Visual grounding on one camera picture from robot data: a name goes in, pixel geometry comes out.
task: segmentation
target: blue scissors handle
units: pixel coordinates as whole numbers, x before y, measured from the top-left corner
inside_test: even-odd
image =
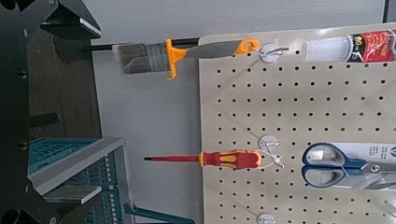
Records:
[[[347,175],[364,175],[362,169],[341,169],[333,167],[320,167],[320,166],[304,166],[302,169],[303,179],[307,184],[315,188],[328,188],[333,185],[338,184]],[[312,175],[325,175],[327,180],[325,182],[321,181],[322,176],[312,176]]]
[[[343,158],[343,163],[342,164],[337,164],[337,165],[333,165],[333,164],[321,164],[321,165],[317,165],[317,164],[312,164],[308,157],[309,157],[309,153],[315,149],[316,147],[329,147],[330,149],[334,150],[334,152],[338,155],[340,155],[341,158]],[[303,155],[303,163],[307,166],[317,166],[317,167],[328,167],[328,168],[332,168],[332,167],[340,167],[340,165],[342,165],[344,168],[358,168],[360,169],[361,167],[363,167],[367,161],[366,160],[361,160],[361,159],[350,159],[340,148],[336,147],[333,144],[330,143],[315,143],[313,145],[311,145],[310,147],[308,147],[306,149],[306,151],[304,152]]]

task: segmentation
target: screwdriver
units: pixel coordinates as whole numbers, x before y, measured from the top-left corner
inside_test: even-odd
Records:
[[[201,152],[199,156],[146,157],[145,161],[198,161],[201,166],[224,166],[236,170],[257,168],[262,165],[262,154],[257,149],[235,149],[224,152]]]

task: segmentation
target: red and yellow screwdriver handle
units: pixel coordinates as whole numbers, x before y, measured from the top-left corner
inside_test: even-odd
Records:
[[[225,166],[236,170],[257,168],[262,165],[262,154],[259,150],[235,149],[226,152],[201,152],[199,162],[206,165]]]

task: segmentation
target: paintbrush bristles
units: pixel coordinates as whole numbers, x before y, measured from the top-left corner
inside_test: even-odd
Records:
[[[145,44],[113,45],[113,54],[123,74],[150,72]]]

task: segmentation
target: wooden floor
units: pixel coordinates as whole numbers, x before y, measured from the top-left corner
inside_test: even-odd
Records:
[[[30,140],[101,137],[92,59],[64,62],[52,37],[40,30],[28,44],[30,116],[56,112],[60,122],[31,129]]]

